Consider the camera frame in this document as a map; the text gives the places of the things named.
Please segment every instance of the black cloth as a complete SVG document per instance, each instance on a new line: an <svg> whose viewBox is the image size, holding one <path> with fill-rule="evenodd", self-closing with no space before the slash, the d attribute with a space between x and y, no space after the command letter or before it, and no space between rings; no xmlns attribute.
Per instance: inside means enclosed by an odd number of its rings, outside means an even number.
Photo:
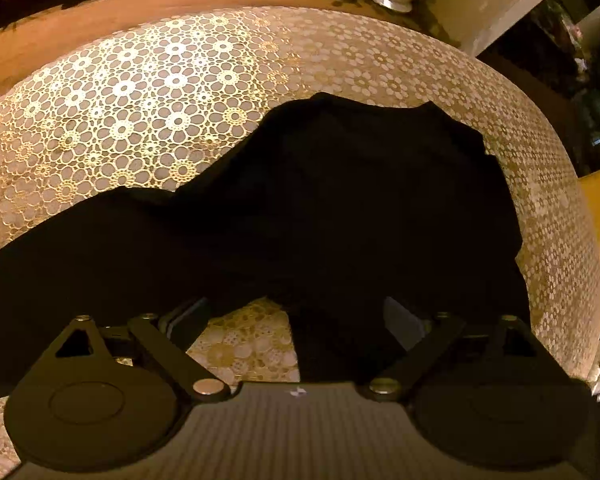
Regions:
<svg viewBox="0 0 600 480"><path fill-rule="evenodd" d="M0 250L0 396L77 314L115 325L202 296L215 316L269 296L303 380L366 380L404 352L387 296L529 323L521 244L496 158L435 105L289 102L176 192L104 192Z"/></svg>

